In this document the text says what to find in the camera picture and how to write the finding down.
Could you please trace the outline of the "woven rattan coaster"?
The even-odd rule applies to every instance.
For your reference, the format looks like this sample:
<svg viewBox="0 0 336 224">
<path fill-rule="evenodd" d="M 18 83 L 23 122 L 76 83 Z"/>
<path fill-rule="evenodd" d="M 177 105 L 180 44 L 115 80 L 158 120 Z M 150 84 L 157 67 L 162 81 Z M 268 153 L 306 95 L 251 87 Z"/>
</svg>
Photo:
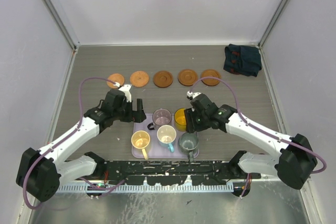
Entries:
<svg viewBox="0 0 336 224">
<path fill-rule="evenodd" d="M 111 74 L 110 76 L 108 76 L 108 80 L 109 81 L 106 81 L 106 83 L 111 89 L 118 89 L 123 86 L 125 82 L 124 76 L 119 73 Z"/>
<path fill-rule="evenodd" d="M 137 88 L 145 86 L 149 79 L 149 75 L 145 71 L 136 71 L 130 76 L 131 84 Z"/>
</svg>

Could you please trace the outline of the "wooden coaster back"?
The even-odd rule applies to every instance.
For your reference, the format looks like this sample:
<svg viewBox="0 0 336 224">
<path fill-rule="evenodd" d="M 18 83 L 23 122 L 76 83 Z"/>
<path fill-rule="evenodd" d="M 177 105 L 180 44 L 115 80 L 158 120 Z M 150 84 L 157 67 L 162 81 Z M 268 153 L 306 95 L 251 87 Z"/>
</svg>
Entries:
<svg viewBox="0 0 336 224">
<path fill-rule="evenodd" d="M 190 87 L 198 80 L 197 73 L 192 69 L 183 69 L 178 73 L 180 84 Z"/>
</svg>

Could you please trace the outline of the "dark wooden coaster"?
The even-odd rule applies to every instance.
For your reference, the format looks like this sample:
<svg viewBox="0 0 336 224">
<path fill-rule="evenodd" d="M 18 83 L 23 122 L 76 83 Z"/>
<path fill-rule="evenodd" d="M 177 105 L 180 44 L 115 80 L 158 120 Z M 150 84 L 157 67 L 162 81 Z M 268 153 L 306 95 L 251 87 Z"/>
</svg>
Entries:
<svg viewBox="0 0 336 224">
<path fill-rule="evenodd" d="M 153 77 L 153 82 L 159 88 L 167 88 L 173 83 L 173 76 L 166 70 L 158 71 Z"/>
</svg>

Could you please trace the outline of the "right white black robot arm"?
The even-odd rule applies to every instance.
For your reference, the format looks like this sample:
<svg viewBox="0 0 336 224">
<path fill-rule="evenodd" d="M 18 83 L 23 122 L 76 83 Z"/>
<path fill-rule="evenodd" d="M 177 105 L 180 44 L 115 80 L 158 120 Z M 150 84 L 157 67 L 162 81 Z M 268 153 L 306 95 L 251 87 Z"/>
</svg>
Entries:
<svg viewBox="0 0 336 224">
<path fill-rule="evenodd" d="M 191 104 L 184 111 L 187 132 L 220 130 L 264 151 L 262 154 L 238 151 L 228 164 L 233 177 L 241 179 L 252 173 L 277 176 L 287 186 L 301 189 L 315 169 L 317 158 L 305 136 L 292 137 L 273 131 L 227 104 L 218 107 L 203 93 L 189 91 L 187 98 Z"/>
</svg>

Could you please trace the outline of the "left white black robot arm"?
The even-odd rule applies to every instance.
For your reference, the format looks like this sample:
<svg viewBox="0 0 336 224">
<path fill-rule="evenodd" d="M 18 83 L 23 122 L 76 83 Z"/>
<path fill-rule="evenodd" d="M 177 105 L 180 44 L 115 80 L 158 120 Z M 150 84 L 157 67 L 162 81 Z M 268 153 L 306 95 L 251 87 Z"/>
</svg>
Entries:
<svg viewBox="0 0 336 224">
<path fill-rule="evenodd" d="M 114 121 L 141 123 L 146 119 L 142 99 L 133 110 L 130 91 L 110 90 L 98 106 L 89 109 L 70 130 L 38 150 L 23 152 L 16 184 L 41 202 L 49 200 L 57 189 L 72 180 L 89 176 L 101 179 L 106 170 L 105 160 L 93 152 L 72 161 L 68 157 L 79 147 L 95 138 Z"/>
</svg>

